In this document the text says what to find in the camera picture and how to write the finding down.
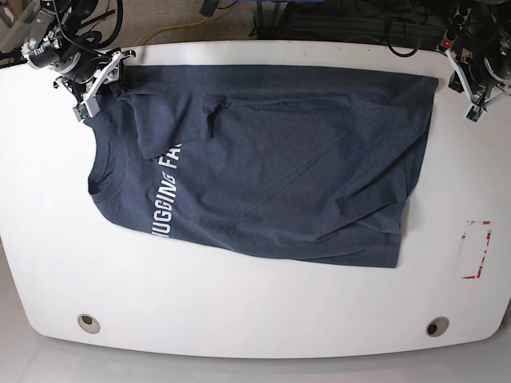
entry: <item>metal bracket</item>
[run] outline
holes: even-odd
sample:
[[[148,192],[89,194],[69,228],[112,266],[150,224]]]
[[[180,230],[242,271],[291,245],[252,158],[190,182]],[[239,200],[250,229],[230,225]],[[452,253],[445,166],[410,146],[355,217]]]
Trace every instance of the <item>metal bracket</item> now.
[[[481,117],[483,117],[486,114],[487,109],[490,105],[494,105],[498,101],[504,100],[503,96],[509,95],[509,89],[506,89],[505,91],[503,91],[500,94],[497,94],[490,100],[485,101],[484,99],[481,99],[483,96],[473,94],[472,89],[469,86],[469,82],[466,79],[465,72],[463,72],[461,66],[456,62],[455,53],[452,50],[448,49],[446,51],[446,55],[447,58],[449,59],[449,63],[454,68],[456,74],[458,75],[458,78],[460,79],[461,86],[463,87],[466,98],[469,102],[469,107],[465,112],[465,118],[468,118],[473,122],[478,122],[481,119]]]
[[[78,121],[94,117],[98,114],[99,104],[96,100],[97,91],[103,84],[117,81],[120,75],[119,64],[125,58],[132,56],[134,56],[134,52],[131,50],[124,53],[120,51],[112,53],[112,61],[94,75],[96,80],[92,83],[90,88],[88,88],[87,93],[84,94],[83,101],[73,108]]]
[[[46,32],[48,31],[48,27],[52,23],[55,17],[55,13],[50,10],[40,10],[38,15],[35,18],[34,23],[32,23],[32,28],[30,30],[29,38],[26,41],[24,46],[24,53],[28,53],[31,50],[36,49],[41,43],[42,39],[45,37]]]

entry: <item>table surface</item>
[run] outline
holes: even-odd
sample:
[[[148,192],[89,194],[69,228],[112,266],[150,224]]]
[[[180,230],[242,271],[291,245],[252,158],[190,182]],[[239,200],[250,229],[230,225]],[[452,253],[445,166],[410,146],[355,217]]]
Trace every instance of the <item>table surface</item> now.
[[[479,124],[464,120],[465,97],[447,88],[452,69],[439,53],[401,59],[380,46],[309,41],[137,52],[132,65],[320,65],[440,78],[398,267],[257,259],[112,225],[87,193],[92,132],[74,120],[73,98],[52,89],[54,73],[25,65],[0,71],[0,233],[37,332],[157,353],[298,358],[425,349],[497,330],[511,296],[508,101]],[[100,333],[81,330],[80,314],[95,317]],[[431,338],[436,317],[450,327]]]
[[[1,383],[509,383],[511,310],[482,342],[325,359],[181,357],[83,345],[32,330],[0,245]]]

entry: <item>black cable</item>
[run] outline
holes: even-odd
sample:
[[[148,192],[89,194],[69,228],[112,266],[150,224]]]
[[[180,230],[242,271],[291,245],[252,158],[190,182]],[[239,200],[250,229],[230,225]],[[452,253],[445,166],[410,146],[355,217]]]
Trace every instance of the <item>black cable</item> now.
[[[238,2],[232,2],[232,4],[229,4],[228,6],[217,6],[216,8],[218,10],[228,10],[229,8],[231,8],[232,6],[235,6]]]
[[[91,26],[91,27],[90,27],[90,29],[89,29],[87,32],[90,32],[91,30],[93,30],[94,28],[96,28],[96,27],[97,27],[97,26],[98,26],[101,22],[103,22],[103,21],[105,20],[105,18],[106,18],[106,17],[107,17],[107,15],[108,15],[109,9],[110,9],[110,1],[111,1],[111,0],[109,0],[109,1],[106,3],[106,10],[105,10],[105,12],[103,13],[103,18],[101,18],[100,20],[98,20],[98,21],[97,21],[97,23],[96,23],[96,24],[94,24],[93,26]],[[85,26],[86,26],[86,25],[85,25],[85,23],[83,23],[83,24],[81,25],[81,28],[84,28]]]
[[[62,9],[58,11],[58,12],[59,12],[59,14],[61,14],[62,16],[64,16],[64,13],[65,13],[65,12],[68,10],[68,8],[71,6],[71,2],[72,2],[72,1],[73,1],[73,0],[69,0],[69,1],[67,2],[67,4],[65,4],[65,6],[63,6],[63,7],[62,7]]]
[[[462,28],[459,28],[458,24],[454,24],[452,18],[454,14],[452,10],[446,8],[449,3],[447,2],[428,2],[430,10],[445,24],[446,28],[456,34],[456,38],[459,44],[464,45],[471,52],[475,52],[481,48],[484,48],[484,42],[479,38],[469,36]]]
[[[89,49],[89,48],[87,48],[86,46],[83,46],[83,45],[81,45],[81,44],[78,44],[78,43],[76,43],[75,41],[73,41],[73,40],[71,40],[70,38],[68,38],[68,37],[67,37],[67,34],[65,34],[65,32],[64,32],[64,28],[62,28],[61,18],[60,18],[60,16],[58,15],[58,10],[57,10],[57,5],[55,4],[55,0],[51,0],[51,2],[53,3],[53,10],[55,11],[55,18],[57,19],[58,26],[59,26],[59,28],[61,29],[62,37],[63,37],[65,40],[69,41],[71,44],[73,44],[73,45],[77,46],[78,48],[80,48],[80,49],[84,50],[85,52],[89,52],[89,53],[91,53],[91,54],[93,54],[93,55],[95,55],[95,56],[105,56],[105,57],[107,57],[107,56],[106,56],[106,54],[104,54],[104,53],[97,52],[96,50],[93,50],[93,49]]]
[[[256,20],[254,20],[254,28],[252,28],[252,30],[250,31],[250,33],[248,34],[248,36],[250,38],[253,38],[254,36],[257,36],[259,33],[259,29],[257,28],[257,25],[256,25]]]
[[[481,43],[481,45],[478,46],[476,49],[474,49],[472,53],[475,54],[475,53],[481,52],[484,48],[486,48],[486,46],[489,45],[490,42],[495,40],[495,38],[497,38],[498,36],[500,36],[498,30],[494,30],[492,36],[488,40],[486,40],[485,42]]]
[[[89,64],[90,62],[93,62],[93,61],[104,60],[104,59],[105,59],[105,57],[102,57],[102,56],[94,57],[94,58],[91,58],[90,60],[88,60],[87,64]],[[78,72],[80,72],[80,68],[81,67],[77,68],[76,72],[73,75],[73,85],[72,85],[73,86],[73,95],[77,99],[78,104],[80,104],[83,101],[83,97],[77,90],[77,84],[83,84],[83,83],[77,83],[77,75],[78,75]]]
[[[257,7],[257,18],[259,19],[259,27],[264,28],[264,12],[263,12],[263,3],[255,2]]]
[[[369,4],[369,5],[373,6],[376,9],[379,9],[380,12],[378,12],[376,14],[366,14],[366,13],[362,12],[362,10],[360,9],[360,6],[359,6],[358,2],[364,2],[366,4]],[[414,5],[414,6],[422,6],[422,7],[424,7],[424,10],[422,12],[415,11],[415,13],[418,16],[423,17],[423,19],[421,20],[421,24],[422,25],[426,24],[428,19],[429,19],[429,17],[430,17],[430,15],[431,15],[431,11],[430,11],[430,8],[429,8],[429,5],[428,5],[428,1],[427,0],[415,0],[415,2],[412,2],[411,4]],[[367,17],[367,18],[377,18],[377,17],[381,16],[382,14],[384,14],[385,12],[387,12],[387,13],[390,12],[390,13],[393,13],[393,14],[401,14],[401,15],[410,14],[411,13],[410,8],[408,6],[405,9],[400,8],[400,6],[402,6],[402,5],[406,6],[407,4],[406,4],[406,2],[398,3],[398,4],[393,2],[392,4],[388,4],[385,0],[379,0],[379,1],[375,1],[375,0],[355,0],[355,10],[357,10],[362,16]]]
[[[99,44],[101,41],[102,35],[101,32],[97,30],[90,30],[89,32],[85,32],[84,34],[78,36],[76,39],[77,44],[82,45],[90,45],[95,46]],[[71,45],[61,56],[61,61],[66,62],[68,61],[74,54],[78,52],[78,48],[75,45]]]
[[[83,29],[85,28],[86,26],[90,26],[91,24],[94,24],[94,26],[88,30],[88,32],[90,30],[92,30],[94,27],[96,27],[99,23],[103,22],[104,20],[106,20],[106,18],[108,16],[112,16],[113,14],[115,14],[115,10],[109,10],[108,12],[105,12],[104,14],[100,14],[99,16],[95,17],[95,18],[91,18],[90,20],[87,20],[86,22],[84,22],[83,24],[80,25],[80,29]]]
[[[104,40],[102,43],[98,44],[96,49],[103,49],[113,43],[113,41],[119,36],[119,32],[121,32],[122,27],[122,19],[124,17],[124,7],[122,5],[122,0],[117,0],[117,18],[115,21],[115,27],[113,28],[113,32],[109,38]]]
[[[394,20],[398,20],[399,18],[396,18],[396,17],[387,18],[388,21],[386,21],[387,27],[386,27],[386,32],[385,32],[385,35],[386,35],[386,46],[389,48],[389,50],[393,54],[395,54],[398,57],[403,57],[403,58],[412,57],[413,55],[415,55],[418,52],[418,50],[421,48],[421,43],[422,43],[421,23],[418,20],[418,16],[415,13],[415,8],[412,5],[412,3],[410,2],[410,0],[406,0],[406,2],[408,3],[408,6],[410,8],[410,12],[413,15],[413,18],[414,18],[413,21],[414,21],[415,25],[417,26],[417,37],[415,39],[415,47],[410,52],[408,52],[408,53],[399,53],[397,50],[394,49],[392,44],[389,42],[388,34],[390,32],[390,28],[392,26],[392,22]]]

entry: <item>wire bundle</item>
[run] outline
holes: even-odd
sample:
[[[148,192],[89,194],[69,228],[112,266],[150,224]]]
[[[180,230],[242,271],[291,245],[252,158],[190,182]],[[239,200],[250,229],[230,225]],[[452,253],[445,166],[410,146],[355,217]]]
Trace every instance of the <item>wire bundle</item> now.
[[[362,11],[360,2],[363,2],[371,7],[375,8],[374,13],[367,13]],[[417,12],[415,7],[421,6],[424,8],[422,12]],[[404,0],[404,1],[392,1],[392,0],[355,0],[355,9],[359,14],[366,18],[378,18],[386,13],[385,28],[383,30],[383,36],[378,41],[378,44],[384,42],[390,51],[399,57],[411,57],[418,52],[422,43],[422,28],[421,26],[426,24],[428,17],[430,16],[430,9],[426,1],[422,0]],[[415,44],[414,48],[408,53],[398,52],[393,44],[390,42],[390,31],[395,22],[401,22],[403,25],[403,32],[406,36],[406,25],[413,24],[415,27]]]
[[[51,2],[53,3],[53,11],[55,12],[55,18],[57,19],[58,26],[60,27],[60,30],[61,30],[60,33],[61,33],[62,37],[65,40],[67,40],[71,45],[74,45],[76,47],[76,49],[84,50],[86,52],[93,54],[94,56],[106,57],[106,55],[104,53],[99,52],[97,49],[106,48],[108,45],[112,44],[112,42],[119,35],[119,32],[121,31],[121,27],[122,27],[122,19],[124,17],[124,9],[123,9],[122,0],[117,0],[117,19],[116,19],[116,24],[113,29],[113,32],[109,36],[109,38],[107,38],[104,41],[101,41],[101,34],[99,34],[98,32],[92,31],[92,29],[94,27],[96,27],[97,24],[94,25],[93,28],[91,28],[90,30],[88,30],[87,32],[82,34],[81,36],[74,38],[74,39],[70,38],[67,35],[67,33],[65,32],[65,29],[62,27],[61,16],[62,16],[63,12],[65,12],[69,9],[69,7],[71,6],[71,1],[69,1],[67,3],[67,5],[62,10],[57,9],[57,4],[55,3],[55,0],[51,0]]]

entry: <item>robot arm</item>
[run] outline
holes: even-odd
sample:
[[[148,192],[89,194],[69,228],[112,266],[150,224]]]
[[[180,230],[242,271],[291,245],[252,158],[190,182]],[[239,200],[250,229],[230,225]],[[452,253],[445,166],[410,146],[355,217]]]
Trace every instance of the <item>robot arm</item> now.
[[[445,22],[449,30],[438,49],[454,68],[449,87],[465,93],[465,117],[477,122],[511,90],[511,2],[459,2]],[[492,90],[499,94],[492,97]]]
[[[101,32],[81,33],[84,22],[96,9],[98,0],[46,0],[32,23],[22,54],[35,69],[49,68],[61,76],[55,87],[65,86],[77,99],[74,112],[78,120],[99,112],[96,94],[101,86],[118,81],[122,61],[133,51],[114,49],[101,52],[121,30],[123,7],[117,0],[117,22],[112,35],[102,41]]]

